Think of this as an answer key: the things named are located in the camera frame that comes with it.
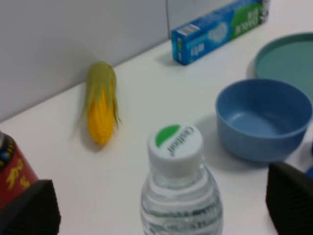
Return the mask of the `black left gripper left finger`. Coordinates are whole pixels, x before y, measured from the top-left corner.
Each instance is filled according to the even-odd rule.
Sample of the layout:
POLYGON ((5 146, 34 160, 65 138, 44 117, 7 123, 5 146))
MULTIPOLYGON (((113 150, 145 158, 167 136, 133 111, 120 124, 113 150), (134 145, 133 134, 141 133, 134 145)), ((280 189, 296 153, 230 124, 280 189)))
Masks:
POLYGON ((0 210, 2 235, 57 235, 60 224, 52 180, 38 180, 0 210))

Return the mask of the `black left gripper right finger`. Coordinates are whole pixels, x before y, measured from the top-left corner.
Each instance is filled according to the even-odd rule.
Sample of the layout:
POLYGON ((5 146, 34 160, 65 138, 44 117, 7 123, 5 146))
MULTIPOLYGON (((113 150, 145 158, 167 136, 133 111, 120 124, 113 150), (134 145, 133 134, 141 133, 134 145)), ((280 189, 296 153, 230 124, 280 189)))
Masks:
POLYGON ((266 205, 279 235, 313 233, 313 180, 297 168, 269 164, 266 205))

